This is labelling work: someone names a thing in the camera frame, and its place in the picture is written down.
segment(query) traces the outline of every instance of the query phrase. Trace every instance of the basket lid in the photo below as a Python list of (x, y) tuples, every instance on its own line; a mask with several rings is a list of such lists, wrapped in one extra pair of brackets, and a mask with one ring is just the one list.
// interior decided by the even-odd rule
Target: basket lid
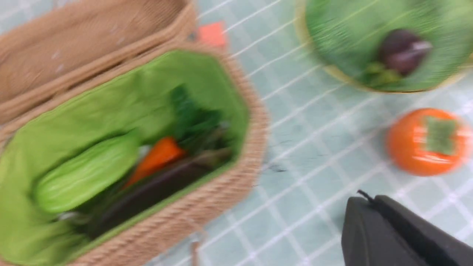
[(189, 0), (82, 0), (0, 36), (0, 124), (195, 23)]

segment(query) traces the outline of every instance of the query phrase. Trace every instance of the persimmon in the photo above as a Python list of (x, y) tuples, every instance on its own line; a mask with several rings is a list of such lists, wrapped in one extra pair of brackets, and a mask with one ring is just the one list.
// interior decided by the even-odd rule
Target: persimmon
[(460, 166), (470, 152), (470, 129), (456, 116), (433, 108), (418, 109), (389, 130), (393, 161), (416, 176), (435, 176)]

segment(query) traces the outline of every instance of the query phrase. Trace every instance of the carrot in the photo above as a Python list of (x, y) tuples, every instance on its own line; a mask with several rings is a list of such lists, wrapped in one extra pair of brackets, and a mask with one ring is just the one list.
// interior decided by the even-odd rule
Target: carrot
[(178, 146), (173, 137), (165, 137), (161, 139), (138, 165), (133, 176), (126, 183), (123, 189), (156, 173), (168, 164), (181, 159), (184, 155), (185, 151)]

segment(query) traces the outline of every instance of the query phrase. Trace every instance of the green leaves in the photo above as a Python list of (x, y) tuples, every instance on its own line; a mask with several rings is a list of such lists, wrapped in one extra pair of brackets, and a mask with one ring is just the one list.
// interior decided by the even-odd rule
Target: green leaves
[(366, 68), (366, 75), (370, 86), (379, 87), (388, 84), (396, 84), (403, 78), (392, 69), (386, 69), (380, 62), (372, 62)]
[(457, 129), (456, 121), (427, 116), (426, 125), (427, 141), (425, 149), (452, 156), (455, 152), (454, 136)]
[(222, 114), (198, 106), (183, 85), (171, 92), (171, 101), (176, 115), (174, 137), (181, 148), (195, 154), (218, 128)]

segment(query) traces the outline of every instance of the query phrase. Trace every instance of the black plastic object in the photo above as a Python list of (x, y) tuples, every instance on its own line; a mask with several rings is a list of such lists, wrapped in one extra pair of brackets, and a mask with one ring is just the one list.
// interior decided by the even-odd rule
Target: black plastic object
[(385, 195), (348, 199), (346, 266), (471, 266), (473, 248)]

